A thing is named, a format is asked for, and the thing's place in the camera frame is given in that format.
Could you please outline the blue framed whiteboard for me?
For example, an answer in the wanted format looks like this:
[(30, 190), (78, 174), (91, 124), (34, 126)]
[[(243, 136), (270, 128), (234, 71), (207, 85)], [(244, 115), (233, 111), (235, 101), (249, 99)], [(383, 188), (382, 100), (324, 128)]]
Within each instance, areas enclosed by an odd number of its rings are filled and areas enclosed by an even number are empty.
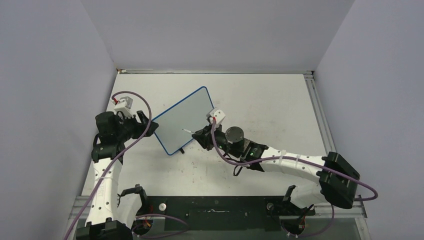
[(178, 101), (153, 121), (159, 124), (154, 135), (168, 156), (172, 156), (190, 143), (192, 135), (183, 131), (203, 129), (207, 123), (207, 114), (214, 108), (209, 91), (201, 86), (182, 100)]

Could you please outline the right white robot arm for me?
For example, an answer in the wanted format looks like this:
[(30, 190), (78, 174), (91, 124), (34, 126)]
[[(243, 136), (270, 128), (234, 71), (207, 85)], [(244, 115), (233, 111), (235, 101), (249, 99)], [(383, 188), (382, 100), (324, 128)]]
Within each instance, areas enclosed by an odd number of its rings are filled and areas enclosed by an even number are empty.
[(205, 126), (191, 136), (203, 149), (216, 150), (233, 166), (307, 180), (308, 184), (287, 188), (282, 205), (289, 214), (319, 203), (342, 209), (353, 206), (360, 174), (337, 152), (330, 151), (326, 156), (294, 154), (249, 140), (239, 127), (222, 132), (221, 125)]

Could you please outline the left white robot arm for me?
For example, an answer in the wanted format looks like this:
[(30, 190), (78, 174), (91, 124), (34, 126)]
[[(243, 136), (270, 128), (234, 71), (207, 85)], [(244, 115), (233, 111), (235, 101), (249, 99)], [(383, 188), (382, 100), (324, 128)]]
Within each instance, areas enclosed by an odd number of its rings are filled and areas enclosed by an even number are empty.
[(130, 200), (120, 207), (118, 183), (124, 153), (128, 150), (125, 143), (150, 137), (159, 125), (141, 110), (133, 116), (124, 115), (122, 110), (106, 111), (98, 114), (95, 121), (98, 133), (91, 152), (94, 187), (85, 225), (76, 230), (75, 237), (78, 240), (131, 240), (135, 215), (144, 215), (149, 210), (149, 201), (143, 187), (137, 184), (122, 192)]

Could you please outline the red capped whiteboard marker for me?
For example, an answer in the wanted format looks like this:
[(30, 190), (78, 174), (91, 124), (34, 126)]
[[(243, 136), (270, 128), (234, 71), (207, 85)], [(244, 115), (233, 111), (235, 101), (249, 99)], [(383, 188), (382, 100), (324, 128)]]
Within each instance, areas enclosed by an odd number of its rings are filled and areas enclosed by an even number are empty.
[(187, 133), (189, 133), (190, 135), (193, 135), (193, 134), (195, 134), (195, 132), (194, 131), (191, 131), (191, 130), (188, 130), (188, 129), (182, 129), (183, 131), (185, 131), (185, 132), (187, 132)]

